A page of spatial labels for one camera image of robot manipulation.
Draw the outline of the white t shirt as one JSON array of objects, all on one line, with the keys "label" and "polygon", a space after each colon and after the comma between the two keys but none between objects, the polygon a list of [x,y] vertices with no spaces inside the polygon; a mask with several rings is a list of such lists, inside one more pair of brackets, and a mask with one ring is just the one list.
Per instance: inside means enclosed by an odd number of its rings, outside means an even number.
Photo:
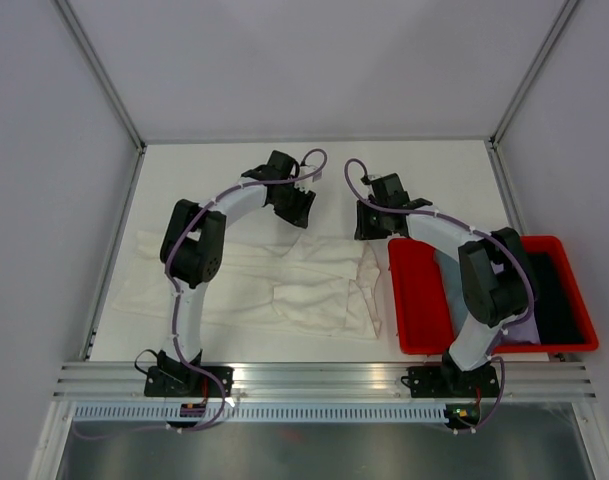
[{"label": "white t shirt", "polygon": [[302,234],[291,246],[226,243],[203,320],[323,337],[375,340],[381,328],[371,247]]}]

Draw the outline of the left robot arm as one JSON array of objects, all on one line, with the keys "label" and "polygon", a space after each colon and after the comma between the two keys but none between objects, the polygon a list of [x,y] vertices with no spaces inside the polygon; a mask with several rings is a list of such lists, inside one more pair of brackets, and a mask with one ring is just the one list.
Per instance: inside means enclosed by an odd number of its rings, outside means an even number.
[{"label": "left robot arm", "polygon": [[227,228],[270,206],[278,218],[306,229],[316,194],[305,189],[304,183],[319,180],[327,162],[328,154],[321,148],[310,150],[301,161],[275,150],[266,163],[244,172],[204,204],[176,203],[160,260],[172,292],[172,350],[167,355],[177,362],[168,372],[167,383],[179,395],[193,395],[202,384],[203,304],[209,283],[222,265]]}]

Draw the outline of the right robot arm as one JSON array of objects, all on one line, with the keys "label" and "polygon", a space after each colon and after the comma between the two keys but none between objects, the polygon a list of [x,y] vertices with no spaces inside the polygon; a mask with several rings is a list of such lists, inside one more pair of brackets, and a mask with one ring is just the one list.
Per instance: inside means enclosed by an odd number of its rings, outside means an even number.
[{"label": "right robot arm", "polygon": [[369,194],[357,198],[357,240],[404,237],[432,247],[459,269],[464,323],[443,355],[443,388],[462,395],[476,381],[475,369],[491,360],[499,338],[534,310],[537,283],[519,233],[511,227],[483,231],[441,212],[424,198],[412,199],[395,173],[365,174]]}]

